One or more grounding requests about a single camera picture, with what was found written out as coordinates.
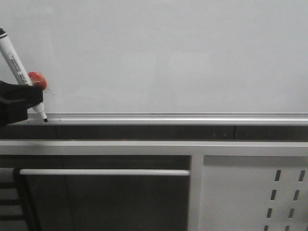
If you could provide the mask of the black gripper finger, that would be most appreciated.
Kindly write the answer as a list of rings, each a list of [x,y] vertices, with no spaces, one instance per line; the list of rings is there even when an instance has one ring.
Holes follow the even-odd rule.
[[[21,100],[0,100],[0,126],[17,123],[28,119],[27,104]]]
[[[30,108],[43,102],[40,87],[0,82],[1,108]]]

